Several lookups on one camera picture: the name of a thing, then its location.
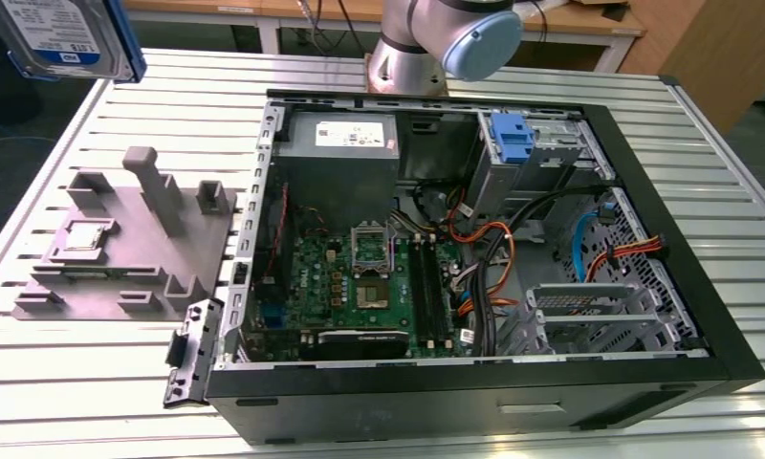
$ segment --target power supply label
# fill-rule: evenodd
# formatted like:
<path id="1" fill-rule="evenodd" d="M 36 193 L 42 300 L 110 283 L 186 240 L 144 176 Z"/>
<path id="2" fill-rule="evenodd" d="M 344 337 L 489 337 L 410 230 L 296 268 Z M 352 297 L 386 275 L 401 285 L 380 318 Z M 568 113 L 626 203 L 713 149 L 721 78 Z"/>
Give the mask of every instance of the power supply label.
<path id="1" fill-rule="evenodd" d="M 321 121 L 317 123 L 314 145 L 360 146 L 380 148 L 385 146 L 385 134 L 381 122 Z"/>
<path id="2" fill-rule="evenodd" d="M 90 65 L 100 47 L 85 17 L 69 0 L 2 0 L 28 46 L 49 62 Z"/>

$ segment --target slotted aluminum table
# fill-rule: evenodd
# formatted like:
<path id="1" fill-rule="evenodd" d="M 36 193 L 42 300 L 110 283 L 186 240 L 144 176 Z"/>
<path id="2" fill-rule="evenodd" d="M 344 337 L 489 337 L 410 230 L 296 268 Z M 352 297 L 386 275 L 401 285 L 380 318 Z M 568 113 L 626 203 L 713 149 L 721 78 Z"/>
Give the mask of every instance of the slotted aluminum table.
<path id="1" fill-rule="evenodd" d="M 125 149 L 150 145 L 178 186 L 221 180 L 241 207 L 265 90 L 365 86 L 358 59 L 148 50 L 146 60 L 140 84 L 96 84 L 0 234 L 0 457 L 765 457 L 765 381 L 622 431 L 252 448 L 212 408 L 161 409 L 174 323 L 16 321 L 14 298 L 65 217 L 64 187 L 80 169 L 133 183 Z M 652 76 L 518 69 L 449 86 L 457 96 L 610 108 L 765 365 L 765 192 L 681 89 Z"/>

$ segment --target green circuit board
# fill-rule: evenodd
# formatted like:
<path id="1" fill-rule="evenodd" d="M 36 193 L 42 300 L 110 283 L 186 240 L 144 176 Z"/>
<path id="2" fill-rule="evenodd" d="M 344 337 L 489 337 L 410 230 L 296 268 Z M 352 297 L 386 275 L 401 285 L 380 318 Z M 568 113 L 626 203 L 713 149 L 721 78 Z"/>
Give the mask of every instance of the green circuit board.
<path id="1" fill-rule="evenodd" d="M 386 256 L 385 246 L 358 239 L 357 259 L 378 260 Z M 452 357 L 458 354 L 454 342 L 433 343 L 426 348 L 417 342 L 414 311 L 408 269 L 408 243 L 404 238 L 388 242 L 392 255 L 388 278 L 356 276 L 352 273 L 350 236 L 312 235 L 294 242 L 290 295 L 285 305 L 274 307 L 281 318 L 277 329 L 268 330 L 266 348 L 272 361 L 293 361 L 300 335 L 296 331 L 333 329 L 398 330 L 410 335 L 409 356 Z M 457 261 L 454 244 L 436 245 L 437 262 L 449 268 Z M 444 298 L 450 323 L 450 307 Z"/>

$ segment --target hard drive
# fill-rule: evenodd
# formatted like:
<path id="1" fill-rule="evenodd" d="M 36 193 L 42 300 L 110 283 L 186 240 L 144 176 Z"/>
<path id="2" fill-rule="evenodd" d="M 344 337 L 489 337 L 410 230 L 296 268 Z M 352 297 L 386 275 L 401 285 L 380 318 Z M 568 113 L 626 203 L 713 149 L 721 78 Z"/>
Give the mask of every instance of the hard drive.
<path id="1" fill-rule="evenodd" d="M 0 0 L 0 36 L 25 77 L 144 77 L 146 63 L 120 0 Z"/>

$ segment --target ram slot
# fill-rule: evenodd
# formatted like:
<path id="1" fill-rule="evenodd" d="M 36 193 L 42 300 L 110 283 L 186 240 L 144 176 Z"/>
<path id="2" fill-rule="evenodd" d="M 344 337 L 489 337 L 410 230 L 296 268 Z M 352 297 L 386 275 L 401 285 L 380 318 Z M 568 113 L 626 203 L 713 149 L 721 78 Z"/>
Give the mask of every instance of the ram slot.
<path id="1" fill-rule="evenodd" d="M 432 337 L 445 340 L 448 337 L 448 311 L 442 300 L 441 274 L 436 261 L 436 247 L 426 244 L 422 247 L 422 275 L 425 277 L 426 311 L 430 323 Z"/>
<path id="2" fill-rule="evenodd" d="M 422 273 L 422 246 L 418 242 L 408 244 L 408 273 L 410 279 L 410 298 L 413 301 L 413 316 L 416 319 L 417 341 L 430 339 L 430 322 L 426 315 L 425 279 Z"/>

